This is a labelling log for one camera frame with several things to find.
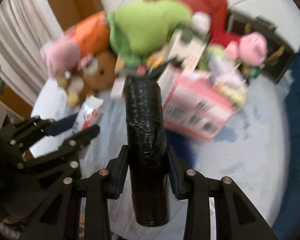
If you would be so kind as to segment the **white curtain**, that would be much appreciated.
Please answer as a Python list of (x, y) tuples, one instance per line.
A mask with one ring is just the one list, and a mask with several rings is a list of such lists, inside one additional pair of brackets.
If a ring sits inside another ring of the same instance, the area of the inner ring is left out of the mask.
[(48, 79), (40, 50), (61, 33), (48, 0), (0, 0), (0, 77), (29, 105)]

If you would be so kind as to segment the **blue plastic storage crate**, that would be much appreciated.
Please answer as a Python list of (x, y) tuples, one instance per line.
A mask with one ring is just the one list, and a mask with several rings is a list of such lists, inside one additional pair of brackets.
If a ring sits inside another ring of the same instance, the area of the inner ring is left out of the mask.
[(300, 239), (300, 49), (290, 66), (293, 83), (286, 97), (290, 162), (285, 195), (272, 226), (278, 239)]

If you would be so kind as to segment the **brown bear plush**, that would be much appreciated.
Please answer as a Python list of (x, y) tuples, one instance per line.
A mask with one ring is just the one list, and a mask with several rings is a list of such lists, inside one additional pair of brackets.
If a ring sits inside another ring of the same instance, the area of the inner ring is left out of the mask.
[(115, 81), (116, 57), (104, 50), (94, 55), (84, 67), (75, 68), (56, 79), (59, 88), (66, 93), (71, 108), (81, 105), (88, 97), (112, 87)]

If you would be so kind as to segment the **white plush toy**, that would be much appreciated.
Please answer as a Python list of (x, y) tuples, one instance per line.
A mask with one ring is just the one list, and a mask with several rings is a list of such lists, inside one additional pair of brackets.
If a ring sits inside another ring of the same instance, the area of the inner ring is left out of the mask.
[(192, 26), (202, 34), (207, 34), (211, 26), (211, 16), (205, 12), (198, 11), (192, 16)]

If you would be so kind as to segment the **pink white medicine box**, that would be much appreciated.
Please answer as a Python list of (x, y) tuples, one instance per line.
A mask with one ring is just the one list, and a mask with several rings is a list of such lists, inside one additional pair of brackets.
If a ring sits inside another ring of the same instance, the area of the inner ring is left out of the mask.
[(187, 137), (212, 140), (246, 104), (246, 82), (240, 74), (214, 77), (183, 74), (169, 64), (158, 79), (165, 127)]

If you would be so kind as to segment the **large pink pig plush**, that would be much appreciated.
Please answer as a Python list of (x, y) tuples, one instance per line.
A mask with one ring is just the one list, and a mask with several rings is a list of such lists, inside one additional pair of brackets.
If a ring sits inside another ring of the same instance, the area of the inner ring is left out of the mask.
[(70, 27), (59, 39), (46, 42), (40, 54), (49, 76), (56, 78), (85, 64), (91, 56), (109, 46), (107, 13), (100, 11)]

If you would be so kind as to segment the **black garbage bag roll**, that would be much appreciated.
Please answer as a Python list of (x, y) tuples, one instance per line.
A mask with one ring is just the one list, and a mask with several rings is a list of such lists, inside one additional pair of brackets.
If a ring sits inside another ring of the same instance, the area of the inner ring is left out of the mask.
[(146, 227), (163, 226), (170, 220), (170, 208), (161, 90), (153, 80), (130, 77), (124, 92), (136, 221)]

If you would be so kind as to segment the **white green carton box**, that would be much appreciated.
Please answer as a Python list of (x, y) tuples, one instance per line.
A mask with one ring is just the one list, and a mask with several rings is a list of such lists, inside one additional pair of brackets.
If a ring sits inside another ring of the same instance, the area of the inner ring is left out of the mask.
[(191, 25), (179, 23), (168, 45), (167, 60), (180, 62), (185, 73), (192, 73), (209, 41), (210, 34), (202, 34)]

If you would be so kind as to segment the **red dress pig plush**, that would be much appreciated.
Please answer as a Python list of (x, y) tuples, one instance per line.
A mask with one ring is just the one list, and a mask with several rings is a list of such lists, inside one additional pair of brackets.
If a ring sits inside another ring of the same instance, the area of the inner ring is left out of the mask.
[(249, 66), (259, 66), (267, 58), (266, 38), (258, 32), (237, 35), (215, 30), (212, 33), (210, 44), (220, 45), (229, 59), (239, 59)]

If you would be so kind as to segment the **large green plush toy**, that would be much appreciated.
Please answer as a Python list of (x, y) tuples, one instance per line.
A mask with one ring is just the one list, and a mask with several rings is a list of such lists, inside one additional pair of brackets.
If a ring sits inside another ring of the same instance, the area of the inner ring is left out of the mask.
[(177, 24), (190, 22), (191, 8), (180, 0), (137, 0), (107, 13), (110, 45), (130, 67), (145, 63), (171, 38)]

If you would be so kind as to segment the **black framed box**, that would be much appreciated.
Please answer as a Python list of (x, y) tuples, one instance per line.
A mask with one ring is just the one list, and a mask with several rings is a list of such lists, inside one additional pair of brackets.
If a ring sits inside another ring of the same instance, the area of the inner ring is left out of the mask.
[(274, 83), (279, 83), (295, 53), (290, 44), (279, 35), (273, 22), (262, 16), (253, 17), (230, 9), (226, 31), (243, 37), (239, 51), (247, 53), (242, 60), (246, 65), (256, 63), (263, 75)]

